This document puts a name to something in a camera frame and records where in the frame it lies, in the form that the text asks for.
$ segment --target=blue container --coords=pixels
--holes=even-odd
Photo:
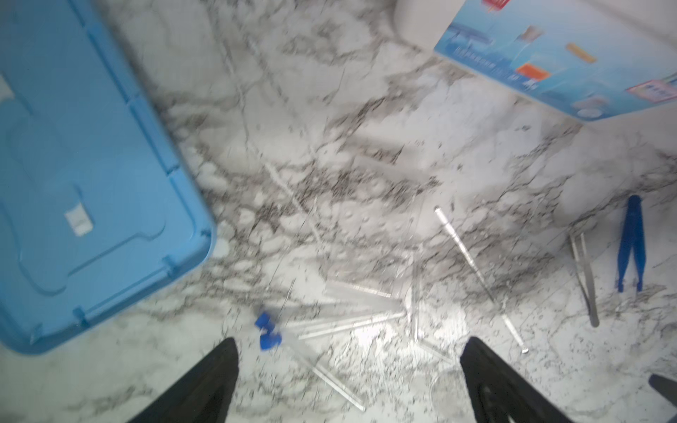
[[[0,3],[0,340],[44,353],[175,281],[208,209],[88,0]]]

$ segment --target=marble surface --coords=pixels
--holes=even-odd
[[[310,313],[328,280],[411,282],[422,336],[457,359],[482,338],[577,422],[663,422],[648,385],[677,378],[675,108],[585,127],[393,32],[384,0],[99,0],[219,228],[212,259],[39,357],[0,349],[0,422],[123,422],[226,336],[240,349],[227,421],[471,422],[459,365],[407,319],[313,340],[361,413],[284,349],[261,305]],[[645,290],[614,288],[623,207],[644,198]],[[531,349],[492,312],[433,214],[492,275]],[[593,329],[563,236],[585,230]]]

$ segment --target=glass stirring rod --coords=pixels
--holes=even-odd
[[[515,338],[515,341],[517,342],[519,347],[522,348],[522,354],[528,353],[529,349],[525,345],[524,340],[517,332],[515,325],[512,324],[512,321],[510,320],[508,315],[505,314],[505,312],[503,312],[502,307],[496,302],[496,299],[492,295],[491,290],[489,290],[489,287],[487,286],[487,282],[484,278],[484,275],[482,274],[482,272],[480,272],[479,268],[477,267],[477,264],[475,264],[475,260],[473,260],[473,257],[470,255],[470,252],[466,248],[465,244],[463,244],[463,241],[461,241],[460,237],[456,233],[456,230],[449,222],[449,219],[447,219],[447,217],[444,215],[444,212],[442,212],[442,209],[439,208],[438,206],[435,207],[435,214],[437,215],[439,221],[442,223],[442,226],[444,226],[444,229],[446,229],[446,231],[449,233],[449,235],[456,243],[458,249],[461,250],[463,257],[465,257],[471,269],[475,272],[475,275],[479,280],[479,284],[482,285],[482,288],[484,288],[484,291],[487,293],[489,300],[491,300],[494,306],[496,306],[496,308],[498,309],[501,319],[503,319],[503,323],[510,331],[510,334],[512,334],[512,337]]]

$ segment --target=blue plastic tray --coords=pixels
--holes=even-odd
[[[43,353],[199,265],[200,194],[88,0],[0,5],[0,340]]]

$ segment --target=white sticker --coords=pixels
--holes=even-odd
[[[74,209],[66,212],[66,220],[73,229],[75,236],[83,236],[94,229],[94,224],[91,222],[89,215],[85,211],[82,203],[78,203]]]
[[[14,92],[9,88],[7,81],[0,75],[0,103],[11,99],[14,99]]]

